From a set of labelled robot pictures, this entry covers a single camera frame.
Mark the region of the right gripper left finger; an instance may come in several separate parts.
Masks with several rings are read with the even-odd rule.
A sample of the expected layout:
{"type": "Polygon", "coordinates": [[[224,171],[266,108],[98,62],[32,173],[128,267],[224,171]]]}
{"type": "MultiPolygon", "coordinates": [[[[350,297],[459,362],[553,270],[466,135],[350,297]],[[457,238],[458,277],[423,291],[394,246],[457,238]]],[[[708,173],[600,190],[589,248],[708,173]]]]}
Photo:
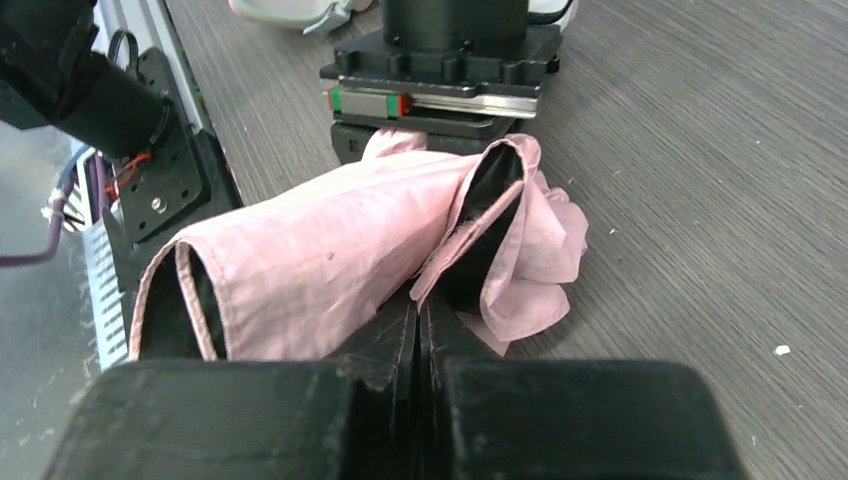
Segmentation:
{"type": "Polygon", "coordinates": [[[414,306],[392,297],[314,362],[141,361],[106,372],[48,479],[410,479],[414,306]]]}

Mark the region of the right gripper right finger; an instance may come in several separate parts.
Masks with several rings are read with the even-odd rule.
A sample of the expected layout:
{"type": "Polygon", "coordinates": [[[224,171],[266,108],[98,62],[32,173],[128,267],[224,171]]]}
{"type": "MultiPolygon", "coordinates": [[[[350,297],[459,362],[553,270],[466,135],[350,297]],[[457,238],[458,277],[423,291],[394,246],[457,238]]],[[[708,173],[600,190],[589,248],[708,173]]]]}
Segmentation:
{"type": "Polygon", "coordinates": [[[716,399],[656,360],[505,360],[442,301],[419,316],[425,479],[744,479],[716,399]]]}

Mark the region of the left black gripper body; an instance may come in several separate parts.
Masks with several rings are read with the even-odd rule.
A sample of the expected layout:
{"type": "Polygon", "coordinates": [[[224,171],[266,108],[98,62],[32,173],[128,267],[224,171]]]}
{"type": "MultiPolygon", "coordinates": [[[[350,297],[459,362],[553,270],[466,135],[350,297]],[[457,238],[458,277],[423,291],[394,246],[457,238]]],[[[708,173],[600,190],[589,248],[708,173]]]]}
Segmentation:
{"type": "Polygon", "coordinates": [[[561,43],[556,26],[531,26],[512,44],[466,41],[457,50],[403,48],[381,32],[340,42],[319,71],[333,149],[341,163],[356,162],[373,133],[395,128],[426,134],[434,150],[479,152],[535,118],[561,43]]]}

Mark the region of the pink and black folding umbrella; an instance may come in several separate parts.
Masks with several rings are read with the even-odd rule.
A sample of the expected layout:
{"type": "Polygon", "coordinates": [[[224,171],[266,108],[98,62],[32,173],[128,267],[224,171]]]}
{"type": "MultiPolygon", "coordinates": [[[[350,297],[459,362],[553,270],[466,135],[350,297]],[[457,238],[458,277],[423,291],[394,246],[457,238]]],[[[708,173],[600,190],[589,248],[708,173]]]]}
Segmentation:
{"type": "Polygon", "coordinates": [[[141,279],[129,357],[319,359],[462,260],[482,276],[463,321],[504,353],[569,312],[587,248],[584,212],[540,160],[526,134],[460,156],[381,129],[359,162],[179,230],[141,279]]]}

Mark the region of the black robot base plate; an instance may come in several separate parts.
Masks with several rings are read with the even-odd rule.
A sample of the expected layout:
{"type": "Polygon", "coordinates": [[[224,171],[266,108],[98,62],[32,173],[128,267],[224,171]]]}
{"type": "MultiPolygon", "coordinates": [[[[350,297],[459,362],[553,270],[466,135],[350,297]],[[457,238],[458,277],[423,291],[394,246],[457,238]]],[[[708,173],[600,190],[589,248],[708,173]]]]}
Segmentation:
{"type": "Polygon", "coordinates": [[[127,47],[127,72],[169,108],[171,127],[142,160],[112,188],[121,217],[106,216],[117,278],[123,297],[135,294],[152,256],[179,229],[243,206],[232,172],[216,136],[191,121],[165,53],[141,52],[127,30],[116,31],[108,58],[127,47]]]}

